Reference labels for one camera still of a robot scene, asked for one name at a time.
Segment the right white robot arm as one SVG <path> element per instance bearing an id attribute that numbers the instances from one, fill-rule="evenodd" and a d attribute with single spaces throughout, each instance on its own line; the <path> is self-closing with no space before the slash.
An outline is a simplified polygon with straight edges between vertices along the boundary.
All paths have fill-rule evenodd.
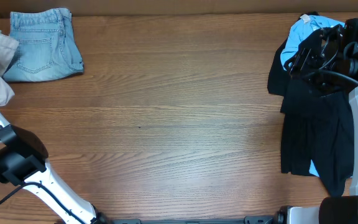
<path id="1" fill-rule="evenodd" d="M 268 90 L 283 96 L 282 172 L 317 176 L 328 191 L 318 206 L 281 207 L 272 223 L 358 223 L 358 18 L 300 16 Z"/>

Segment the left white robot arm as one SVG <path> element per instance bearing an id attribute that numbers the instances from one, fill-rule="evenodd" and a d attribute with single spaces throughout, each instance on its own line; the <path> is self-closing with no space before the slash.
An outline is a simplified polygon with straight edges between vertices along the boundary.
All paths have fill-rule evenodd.
<path id="1" fill-rule="evenodd" d="M 0 113 L 0 183 L 25 189 L 64 223 L 108 223 L 94 205 L 77 195 L 53 170 L 43 142 L 32 132 L 11 125 Z"/>

